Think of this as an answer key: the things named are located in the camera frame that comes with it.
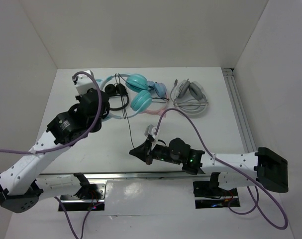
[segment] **gray headphones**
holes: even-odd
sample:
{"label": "gray headphones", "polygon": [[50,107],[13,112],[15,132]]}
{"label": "gray headphones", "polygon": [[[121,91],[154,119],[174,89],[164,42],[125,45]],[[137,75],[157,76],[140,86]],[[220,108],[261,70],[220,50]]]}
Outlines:
{"label": "gray headphones", "polygon": [[[171,91],[171,100],[174,106],[180,108],[188,115],[198,115],[207,108],[207,97],[203,87],[198,82],[189,82],[189,79],[187,79],[183,80],[177,87],[176,86],[177,80],[175,81],[174,87]],[[187,89],[189,90],[193,99],[186,98],[186,100],[183,100]]]}

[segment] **gray ear cup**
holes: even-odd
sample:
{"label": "gray ear cup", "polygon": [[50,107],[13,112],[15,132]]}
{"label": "gray ear cup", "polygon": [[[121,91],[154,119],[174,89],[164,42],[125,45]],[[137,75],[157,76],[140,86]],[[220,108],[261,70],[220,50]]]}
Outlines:
{"label": "gray ear cup", "polygon": [[189,90],[194,99],[200,101],[203,98],[201,89],[195,83],[190,83]]}
{"label": "gray ear cup", "polygon": [[179,92],[179,95],[177,96],[177,98],[182,98],[185,95],[189,85],[190,85],[190,82],[188,80],[183,85],[181,85],[181,89],[180,89],[180,92]]}

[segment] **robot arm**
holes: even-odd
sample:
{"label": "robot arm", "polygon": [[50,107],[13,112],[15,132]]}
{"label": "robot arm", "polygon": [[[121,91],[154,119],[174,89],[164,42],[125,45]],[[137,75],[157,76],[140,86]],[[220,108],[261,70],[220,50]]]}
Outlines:
{"label": "robot arm", "polygon": [[[254,186],[254,184],[232,168],[217,162],[204,151],[192,149],[180,138],[171,140],[169,145],[158,145],[152,132],[154,126],[150,125],[145,135],[146,141],[139,147],[131,150],[133,155],[148,165],[153,160],[168,163],[182,164],[186,173],[208,174],[210,187],[231,190],[236,187]],[[272,192],[288,192],[288,163],[285,159],[268,148],[259,148],[258,152],[247,154],[213,154],[224,162],[243,171],[256,179],[263,187]]]}
{"label": "robot arm", "polygon": [[[97,90],[92,88],[94,85],[88,84],[90,80],[86,79],[85,75],[79,77],[81,81],[78,84],[78,79],[74,80],[79,93],[76,96],[79,103],[71,106],[67,112],[58,114],[48,124],[46,132],[30,149],[31,154],[23,156],[15,165],[0,174],[0,205],[2,207],[21,213],[29,210],[39,200],[59,195],[77,195],[81,198],[91,189],[87,178],[82,173],[67,177],[37,178],[51,162],[73,145],[46,153],[36,152],[72,142],[91,127],[97,115]],[[109,112],[108,96],[105,92],[101,92],[101,96],[101,113],[90,132],[101,129],[101,122]]]}

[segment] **white wall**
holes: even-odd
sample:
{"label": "white wall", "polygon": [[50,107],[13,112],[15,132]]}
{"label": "white wall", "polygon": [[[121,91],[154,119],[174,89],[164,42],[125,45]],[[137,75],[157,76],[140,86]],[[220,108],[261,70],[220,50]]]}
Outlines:
{"label": "white wall", "polygon": [[258,146],[289,161],[282,194],[296,239],[302,239],[302,0],[269,0],[235,68]]}
{"label": "white wall", "polygon": [[234,67],[267,0],[21,0],[58,68]]}
{"label": "white wall", "polygon": [[[0,0],[0,148],[35,142],[56,71],[18,0]],[[18,159],[0,154],[0,172]],[[0,207],[0,239],[10,217]]]}

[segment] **blue headphones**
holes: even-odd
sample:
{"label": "blue headphones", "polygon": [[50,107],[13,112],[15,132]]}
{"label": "blue headphones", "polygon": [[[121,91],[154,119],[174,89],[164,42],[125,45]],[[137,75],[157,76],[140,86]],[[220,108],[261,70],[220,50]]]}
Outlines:
{"label": "blue headphones", "polygon": [[[100,89],[103,90],[107,82],[117,76],[120,76],[121,78],[126,77],[127,79],[124,80],[125,85],[130,90],[138,93],[130,104],[130,107],[135,111],[135,113],[131,116],[128,116],[127,118],[134,117],[138,113],[146,111],[146,109],[152,104],[151,92],[153,90],[155,90],[156,94],[161,98],[164,98],[166,96],[166,87],[163,83],[154,83],[153,81],[148,81],[144,76],[140,74],[115,74],[113,76],[109,76],[101,82]],[[116,116],[112,113],[109,113],[108,117],[115,119],[124,118],[121,116]]]}

